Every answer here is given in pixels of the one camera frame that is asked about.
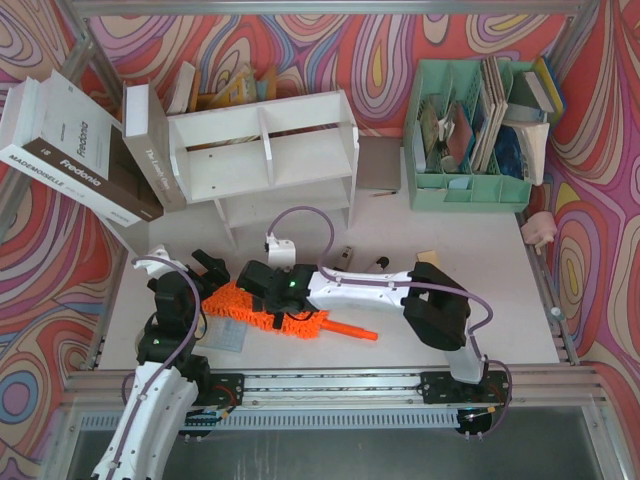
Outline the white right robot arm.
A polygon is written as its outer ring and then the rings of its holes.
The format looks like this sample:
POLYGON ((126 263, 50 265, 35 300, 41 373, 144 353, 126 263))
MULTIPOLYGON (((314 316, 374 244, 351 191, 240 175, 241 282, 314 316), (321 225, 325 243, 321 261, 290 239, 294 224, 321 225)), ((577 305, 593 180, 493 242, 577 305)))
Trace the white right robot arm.
POLYGON ((370 309, 400 314, 418 339, 442 351, 453 380, 477 385, 484 361, 467 328, 473 296, 438 267, 417 262, 399 273, 349 273, 297 264, 285 271, 252 260, 236 285, 262 302, 269 325, 284 328, 289 318, 306 323, 313 313, 370 309))

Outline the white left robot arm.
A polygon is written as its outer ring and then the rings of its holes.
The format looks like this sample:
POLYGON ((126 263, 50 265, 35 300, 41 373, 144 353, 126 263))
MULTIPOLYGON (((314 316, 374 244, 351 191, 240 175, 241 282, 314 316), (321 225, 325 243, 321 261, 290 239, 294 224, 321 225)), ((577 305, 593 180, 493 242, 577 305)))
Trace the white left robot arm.
POLYGON ((202 302, 230 282, 225 262, 198 249, 205 272, 170 258, 162 246, 132 260, 150 277, 155 312, 138 342, 138 365, 123 414, 93 479, 160 479, 189 409, 213 395, 206 357, 195 355, 202 302))

